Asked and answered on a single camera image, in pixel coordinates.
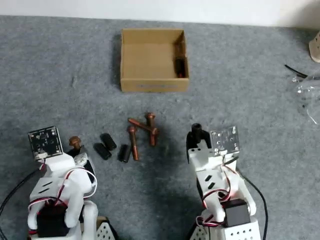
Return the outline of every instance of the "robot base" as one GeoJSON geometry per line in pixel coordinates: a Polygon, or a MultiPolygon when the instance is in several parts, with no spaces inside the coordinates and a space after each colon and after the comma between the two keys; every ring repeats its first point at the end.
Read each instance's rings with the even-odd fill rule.
{"type": "Polygon", "coordinates": [[[196,226],[190,240],[261,240],[258,221],[232,227],[199,227],[196,226]]]}

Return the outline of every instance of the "metal bracket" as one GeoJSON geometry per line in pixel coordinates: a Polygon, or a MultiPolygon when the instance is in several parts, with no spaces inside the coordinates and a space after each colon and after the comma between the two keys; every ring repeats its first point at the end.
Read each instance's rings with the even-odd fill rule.
{"type": "Polygon", "coordinates": [[[211,146],[215,157],[240,151],[238,128],[231,126],[210,132],[211,146]]]}

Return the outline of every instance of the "copper screw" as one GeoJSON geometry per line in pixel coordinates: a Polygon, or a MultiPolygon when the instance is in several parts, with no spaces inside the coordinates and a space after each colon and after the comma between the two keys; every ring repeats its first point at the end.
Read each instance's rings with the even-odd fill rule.
{"type": "Polygon", "coordinates": [[[78,136],[72,136],[69,138],[69,146],[72,146],[75,150],[80,150],[81,139],[78,136]]]}
{"type": "Polygon", "coordinates": [[[151,132],[153,135],[157,135],[159,133],[158,128],[145,125],[144,123],[139,122],[138,120],[136,120],[134,118],[128,118],[128,122],[133,125],[136,125],[139,128],[142,128],[144,130],[151,132]]]}
{"type": "Polygon", "coordinates": [[[139,155],[138,155],[138,148],[137,148],[136,131],[137,131],[137,128],[135,126],[128,127],[128,133],[130,135],[133,159],[135,161],[138,161],[139,155]]]}
{"type": "MultiPolygon", "coordinates": [[[[152,127],[152,128],[155,127],[155,117],[156,115],[153,112],[148,112],[145,115],[146,122],[149,127],[152,127]]],[[[156,137],[157,137],[156,134],[152,134],[152,132],[150,132],[150,145],[153,147],[156,145],[156,137]]]]}

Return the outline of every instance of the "black cable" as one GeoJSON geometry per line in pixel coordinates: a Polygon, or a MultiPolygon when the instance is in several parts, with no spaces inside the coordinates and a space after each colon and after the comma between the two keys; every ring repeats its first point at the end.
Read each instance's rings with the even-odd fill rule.
{"type": "Polygon", "coordinates": [[[303,79],[305,79],[306,77],[308,77],[308,75],[302,73],[302,72],[299,72],[295,69],[293,69],[292,67],[288,66],[287,64],[284,65],[287,69],[291,70],[292,72],[296,73],[298,75],[298,77],[301,77],[303,79]]]}
{"type": "Polygon", "coordinates": [[[232,158],[231,160],[226,161],[223,165],[232,164],[234,161],[238,160],[238,158],[239,158],[239,157],[238,157],[238,156],[236,156],[236,157],[232,158]]]}
{"type": "MultiPolygon", "coordinates": [[[[12,189],[12,191],[5,197],[4,201],[2,202],[1,206],[0,206],[0,216],[2,214],[2,212],[4,211],[4,208],[6,206],[6,204],[9,202],[10,198],[16,193],[16,191],[23,185],[25,184],[30,178],[32,178],[37,172],[39,171],[39,169],[37,168],[36,170],[34,170],[33,172],[31,172],[29,175],[27,175],[21,182],[18,183],[17,186],[14,187],[14,189],[12,189]]],[[[7,237],[5,236],[4,232],[2,231],[1,227],[0,227],[0,237],[2,238],[2,240],[8,240],[7,237]]]]}
{"type": "Polygon", "coordinates": [[[245,175],[242,174],[242,172],[239,170],[239,168],[236,168],[236,171],[240,174],[242,178],[244,178],[260,195],[262,201],[263,201],[263,206],[264,206],[264,213],[265,213],[265,223],[264,223],[264,231],[263,231],[263,238],[262,240],[266,240],[267,238],[267,231],[268,231],[268,221],[269,221],[269,216],[268,216],[268,209],[267,209],[267,202],[266,199],[263,195],[263,193],[259,190],[259,188],[253,184],[252,181],[250,181],[245,175]]]}

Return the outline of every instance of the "gray carpet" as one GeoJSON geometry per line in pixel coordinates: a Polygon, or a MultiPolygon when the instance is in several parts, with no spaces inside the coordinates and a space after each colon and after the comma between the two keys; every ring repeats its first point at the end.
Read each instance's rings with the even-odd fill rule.
{"type": "MultiPolygon", "coordinates": [[[[201,211],[186,159],[190,126],[237,124],[238,166],[264,193],[269,240],[319,239],[319,129],[300,114],[284,64],[317,66],[307,43],[315,31],[290,28],[52,17],[0,17],[1,199],[35,169],[27,132],[55,125],[64,149],[79,135],[99,181],[92,200],[123,240],[183,240],[201,211]],[[184,28],[190,63],[185,93],[122,93],[122,28],[184,28]],[[109,132],[128,143],[127,117],[156,113],[158,145],[137,133],[140,162],[93,151],[109,132]]],[[[34,177],[7,204],[0,225],[10,240],[26,239],[34,177]]],[[[264,210],[257,204],[260,231],[264,210]]]]}

